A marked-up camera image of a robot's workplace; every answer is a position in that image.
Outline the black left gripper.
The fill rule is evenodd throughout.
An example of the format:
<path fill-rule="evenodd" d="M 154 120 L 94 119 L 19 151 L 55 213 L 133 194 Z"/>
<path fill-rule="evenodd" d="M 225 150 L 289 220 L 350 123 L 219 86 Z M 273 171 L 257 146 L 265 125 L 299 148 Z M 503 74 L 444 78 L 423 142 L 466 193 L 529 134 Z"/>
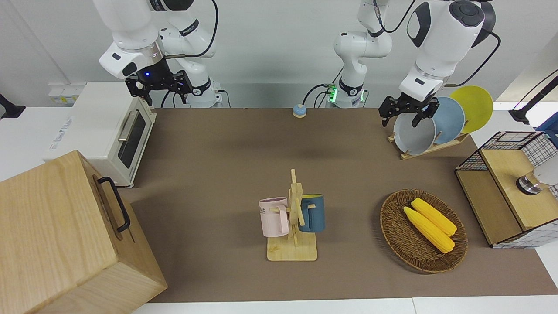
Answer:
<path fill-rule="evenodd" d="M 387 96 L 379 107 L 379 115 L 382 119 L 382 126 L 386 127 L 392 117 L 403 113 L 414 113 L 415 117 L 411 120 L 411 125 L 416 128 L 424 119 L 434 117 L 440 102 L 437 97 L 428 95 L 424 101 L 418 101 L 405 93 L 399 97 Z"/>

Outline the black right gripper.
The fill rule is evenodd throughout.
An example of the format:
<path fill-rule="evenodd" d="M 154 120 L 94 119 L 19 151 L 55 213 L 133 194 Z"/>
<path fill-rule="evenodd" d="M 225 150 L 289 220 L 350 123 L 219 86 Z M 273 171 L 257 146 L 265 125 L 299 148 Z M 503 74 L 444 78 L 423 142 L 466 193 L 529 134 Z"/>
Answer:
<path fill-rule="evenodd" d="M 126 85 L 132 96 L 142 98 L 148 106 L 152 106 L 151 91 L 175 92 L 184 105 L 188 104 L 187 95 L 193 91 L 187 72 L 173 73 L 166 59 L 131 74 L 126 78 Z"/>

